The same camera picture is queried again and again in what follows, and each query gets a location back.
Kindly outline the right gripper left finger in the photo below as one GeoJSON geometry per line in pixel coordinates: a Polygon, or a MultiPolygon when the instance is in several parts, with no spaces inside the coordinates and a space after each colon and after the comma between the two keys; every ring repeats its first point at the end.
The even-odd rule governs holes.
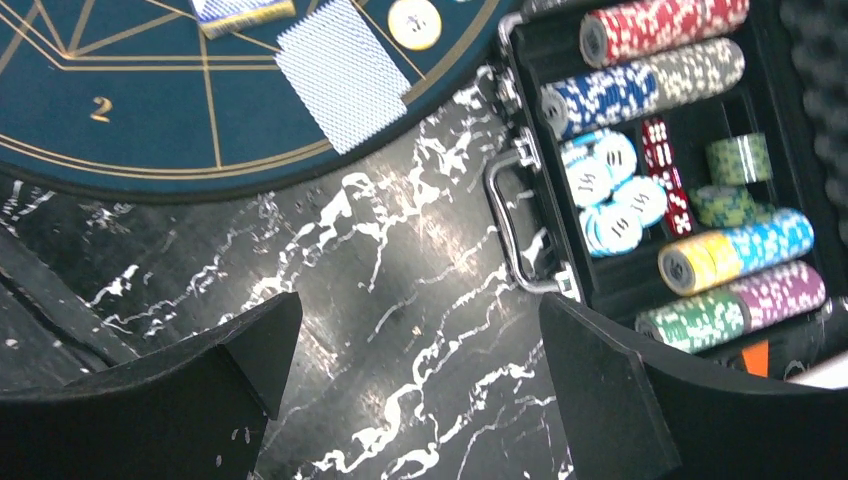
{"type": "Polygon", "coordinates": [[[61,387],[1,396],[5,479],[245,479],[303,318],[295,293],[61,387]]]}

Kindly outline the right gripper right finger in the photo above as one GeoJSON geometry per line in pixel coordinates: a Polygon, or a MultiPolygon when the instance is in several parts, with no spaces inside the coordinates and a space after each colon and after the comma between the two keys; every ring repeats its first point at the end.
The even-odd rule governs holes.
{"type": "Polygon", "coordinates": [[[557,294],[540,329],[580,479],[843,479],[847,393],[753,376],[557,294]]]}

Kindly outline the dealt cards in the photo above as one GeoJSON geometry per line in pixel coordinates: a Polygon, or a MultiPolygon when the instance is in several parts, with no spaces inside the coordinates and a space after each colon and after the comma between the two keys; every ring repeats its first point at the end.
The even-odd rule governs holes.
{"type": "Polygon", "coordinates": [[[278,68],[346,154],[407,113],[409,80],[351,1],[329,1],[277,37],[278,68]]]}

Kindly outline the playing card deck box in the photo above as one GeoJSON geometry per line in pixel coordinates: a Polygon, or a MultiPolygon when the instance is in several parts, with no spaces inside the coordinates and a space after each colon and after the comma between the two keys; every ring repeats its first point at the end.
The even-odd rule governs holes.
{"type": "Polygon", "coordinates": [[[190,5],[209,39],[296,14],[291,0],[191,0],[190,5]]]}

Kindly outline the light blue chip row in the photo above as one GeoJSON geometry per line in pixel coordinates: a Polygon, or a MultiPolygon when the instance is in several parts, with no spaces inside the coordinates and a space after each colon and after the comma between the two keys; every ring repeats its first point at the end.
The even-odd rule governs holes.
{"type": "Polygon", "coordinates": [[[763,220],[672,242],[660,250],[657,264],[671,291],[691,296],[800,258],[814,242],[807,216],[781,208],[763,220]]]}

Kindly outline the purple chip row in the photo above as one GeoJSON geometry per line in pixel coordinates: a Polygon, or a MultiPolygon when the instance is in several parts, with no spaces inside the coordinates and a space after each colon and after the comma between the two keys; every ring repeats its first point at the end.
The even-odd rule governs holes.
{"type": "Polygon", "coordinates": [[[813,311],[825,300],[821,275],[796,260],[642,312],[634,329],[692,354],[813,311]]]}

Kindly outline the loose light blue chips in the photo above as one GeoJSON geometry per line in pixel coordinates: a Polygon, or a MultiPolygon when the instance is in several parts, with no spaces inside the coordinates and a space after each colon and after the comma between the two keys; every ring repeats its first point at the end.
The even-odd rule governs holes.
{"type": "Polygon", "coordinates": [[[628,254],[644,232],[669,212],[664,187],[637,173],[639,158],[630,138],[602,129],[560,146],[571,198],[589,254],[628,254]]]}

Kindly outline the black poker chip case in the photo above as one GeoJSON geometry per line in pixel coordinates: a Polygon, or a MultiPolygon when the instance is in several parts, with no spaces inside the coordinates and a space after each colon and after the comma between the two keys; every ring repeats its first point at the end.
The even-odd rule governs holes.
{"type": "MultiPolygon", "coordinates": [[[[532,293],[574,297],[631,326],[637,312],[673,299],[656,267],[673,235],[665,221],[649,228],[633,252],[595,259],[579,231],[558,142],[545,124],[540,87],[588,72],[579,26],[593,1],[534,1],[503,18],[500,95],[517,125],[516,146],[486,172],[486,187],[510,270],[532,293]],[[523,167],[541,202],[554,249],[552,264],[525,271],[498,175],[523,167]]],[[[824,306],[705,352],[720,364],[787,379],[847,350],[847,5],[843,1],[754,1],[731,34],[747,66],[729,91],[619,125],[634,143],[639,170],[648,168],[642,122],[661,117],[687,194],[711,183],[705,148],[734,136],[762,133],[773,177],[749,190],[761,202],[805,213],[816,232],[807,262],[821,274],[824,306]]]]}

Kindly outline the red dice row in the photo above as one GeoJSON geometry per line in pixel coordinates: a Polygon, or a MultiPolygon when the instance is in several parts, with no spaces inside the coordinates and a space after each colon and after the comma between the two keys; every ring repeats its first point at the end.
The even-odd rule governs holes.
{"type": "Polygon", "coordinates": [[[667,226],[675,238],[691,235],[694,215],[674,162],[667,125],[661,117],[650,117],[642,122],[642,145],[650,176],[666,192],[668,207],[664,219],[667,226]]]}

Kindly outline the green chip row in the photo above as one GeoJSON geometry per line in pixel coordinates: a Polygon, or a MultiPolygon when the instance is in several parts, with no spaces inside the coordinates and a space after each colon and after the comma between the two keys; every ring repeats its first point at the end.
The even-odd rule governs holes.
{"type": "Polygon", "coordinates": [[[705,151],[711,183],[690,192],[697,220],[706,227],[726,228],[770,218],[775,208],[755,200],[748,189],[773,177],[765,135],[717,140],[705,151]]]}

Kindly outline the blue white chip row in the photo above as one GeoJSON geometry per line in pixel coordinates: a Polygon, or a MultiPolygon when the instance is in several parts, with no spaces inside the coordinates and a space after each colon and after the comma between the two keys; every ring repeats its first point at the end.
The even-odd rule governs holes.
{"type": "Polygon", "coordinates": [[[560,140],[705,100],[734,87],[746,59],[728,38],[714,38],[551,82],[541,111],[560,140]]]}

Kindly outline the round dark blue poker mat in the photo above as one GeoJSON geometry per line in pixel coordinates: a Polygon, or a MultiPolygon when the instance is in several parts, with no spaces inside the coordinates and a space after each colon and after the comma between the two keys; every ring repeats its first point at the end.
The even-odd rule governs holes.
{"type": "Polygon", "coordinates": [[[424,50],[390,32],[387,1],[356,11],[409,82],[405,113],[339,153],[278,69],[280,33],[314,12],[216,39],[187,1],[5,1],[1,170],[34,184],[148,203],[220,201],[373,154],[433,113],[490,53],[515,1],[439,1],[424,50]]]}

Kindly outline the red white chip row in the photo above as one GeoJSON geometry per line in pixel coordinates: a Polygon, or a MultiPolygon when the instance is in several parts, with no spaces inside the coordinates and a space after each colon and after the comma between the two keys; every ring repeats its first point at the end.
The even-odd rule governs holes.
{"type": "Polygon", "coordinates": [[[742,25],[748,0],[632,1],[588,12],[580,23],[579,49],[593,68],[729,33],[742,25]]]}

